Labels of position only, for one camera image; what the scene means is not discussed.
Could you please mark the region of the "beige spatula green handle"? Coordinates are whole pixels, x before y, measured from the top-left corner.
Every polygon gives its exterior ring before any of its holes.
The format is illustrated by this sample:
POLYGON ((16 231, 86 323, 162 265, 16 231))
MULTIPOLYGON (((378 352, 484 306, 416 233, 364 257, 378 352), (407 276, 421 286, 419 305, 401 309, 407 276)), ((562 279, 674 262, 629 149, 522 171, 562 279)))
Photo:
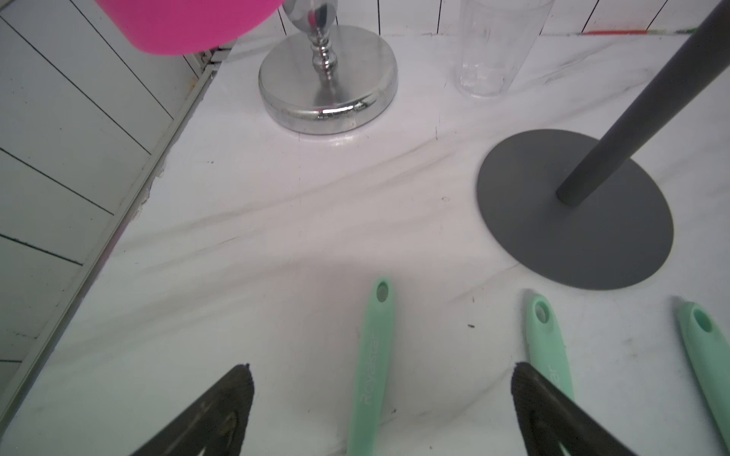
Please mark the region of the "beige spatula green handle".
POLYGON ((677 320, 705 402, 729 448, 729 343, 711 314, 697 303, 681 304, 677 320))

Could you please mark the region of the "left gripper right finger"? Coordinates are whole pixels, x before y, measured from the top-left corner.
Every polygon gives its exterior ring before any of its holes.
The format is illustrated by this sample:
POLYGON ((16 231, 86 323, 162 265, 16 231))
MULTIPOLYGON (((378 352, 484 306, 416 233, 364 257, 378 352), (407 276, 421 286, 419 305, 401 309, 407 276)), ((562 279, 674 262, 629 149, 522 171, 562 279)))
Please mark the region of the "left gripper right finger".
POLYGON ((530 455, 633 454, 527 362, 515 365, 511 396, 530 455))

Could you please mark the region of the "beige spoon green handle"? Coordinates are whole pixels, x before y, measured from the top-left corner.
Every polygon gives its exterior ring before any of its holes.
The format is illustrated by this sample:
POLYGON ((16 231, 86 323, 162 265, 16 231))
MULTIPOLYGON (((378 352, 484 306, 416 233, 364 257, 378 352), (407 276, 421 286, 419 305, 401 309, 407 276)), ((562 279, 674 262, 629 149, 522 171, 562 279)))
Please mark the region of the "beige spoon green handle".
POLYGON ((372 455, 384 401, 395 327, 395 292, 379 279, 370 294, 359 341, 346 453, 372 455))

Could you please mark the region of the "grey spatula green handle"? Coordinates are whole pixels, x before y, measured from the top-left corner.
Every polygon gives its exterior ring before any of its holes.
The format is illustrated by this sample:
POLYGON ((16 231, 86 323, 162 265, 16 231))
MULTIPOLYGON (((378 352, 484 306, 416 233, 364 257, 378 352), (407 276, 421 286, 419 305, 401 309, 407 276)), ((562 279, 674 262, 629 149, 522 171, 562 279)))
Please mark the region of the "grey spatula green handle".
POLYGON ((568 398, 574 399, 570 363, 562 331, 549 300, 534 294, 526 311, 528 362, 568 398))

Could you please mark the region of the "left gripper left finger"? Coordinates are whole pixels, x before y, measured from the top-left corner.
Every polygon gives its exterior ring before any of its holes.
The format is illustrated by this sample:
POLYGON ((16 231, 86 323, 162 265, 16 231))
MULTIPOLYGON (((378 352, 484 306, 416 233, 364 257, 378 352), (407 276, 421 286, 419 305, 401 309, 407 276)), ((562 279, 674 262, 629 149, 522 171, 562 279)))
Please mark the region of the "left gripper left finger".
POLYGON ((234 366, 136 455, 239 455, 255 395, 247 364, 234 366))

